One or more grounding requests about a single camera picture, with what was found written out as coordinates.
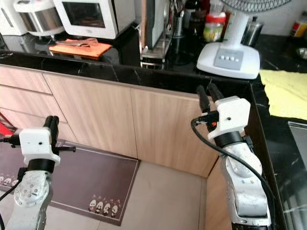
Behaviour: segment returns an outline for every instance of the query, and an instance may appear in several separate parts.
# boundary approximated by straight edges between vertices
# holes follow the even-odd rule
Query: sink
[[[289,121],[288,125],[307,169],[307,125]]]

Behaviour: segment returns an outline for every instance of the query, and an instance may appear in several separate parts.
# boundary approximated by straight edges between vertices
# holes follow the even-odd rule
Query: drawer
[[[42,127],[45,123],[43,117],[28,115],[19,113],[16,111],[0,108],[0,113],[16,128],[31,128]],[[70,126],[67,123],[59,122],[59,139],[69,140],[77,142],[75,135],[73,134]]]
[[[0,107],[39,117],[56,115],[66,122],[53,95],[0,86]]]
[[[42,73],[33,70],[0,65],[0,85],[51,94]]]

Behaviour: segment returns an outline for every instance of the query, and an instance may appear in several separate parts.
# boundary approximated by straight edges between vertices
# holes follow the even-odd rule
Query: orange towel
[[[78,41],[78,40],[66,39],[66,41],[69,42],[69,41]],[[98,58],[112,47],[112,45],[104,43],[89,43],[89,45],[90,47],[56,45],[56,46],[50,46],[49,50],[65,54],[74,54],[74,55]]]

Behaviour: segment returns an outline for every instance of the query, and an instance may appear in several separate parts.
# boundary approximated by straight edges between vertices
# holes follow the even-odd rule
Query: rice cooker
[[[14,8],[34,36],[54,36],[64,31],[52,0],[16,0]]]

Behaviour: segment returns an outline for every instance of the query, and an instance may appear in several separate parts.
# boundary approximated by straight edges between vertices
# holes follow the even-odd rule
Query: black cable
[[[0,227],[1,227],[1,230],[5,229],[4,222],[3,222],[1,214],[0,214]]]
[[[237,162],[243,164],[245,167],[247,167],[253,174],[255,174],[255,176],[261,181],[263,190],[267,196],[268,199],[268,206],[269,206],[269,210],[270,210],[270,215],[271,215],[271,225],[272,225],[272,230],[275,230],[275,201],[274,201],[274,194],[270,188],[270,186],[268,185],[268,183],[266,182],[266,180],[253,168],[251,167],[248,163],[246,163],[244,160],[242,160],[241,158],[237,157],[236,155],[212,144],[210,141],[208,141],[207,139],[205,139],[200,133],[199,131],[196,129],[196,125],[199,123],[199,121],[201,121],[201,117],[198,118],[194,118],[191,121],[191,127],[194,131],[194,133],[196,134],[196,136],[206,145],[208,145],[209,147],[211,147],[212,149],[222,153],[225,156],[231,157],[232,159],[236,160]]]
[[[10,194],[19,184],[20,184],[21,180],[18,181],[12,188],[10,188],[8,191],[5,192],[5,194],[3,194],[0,197],[0,201],[3,200],[8,194]]]

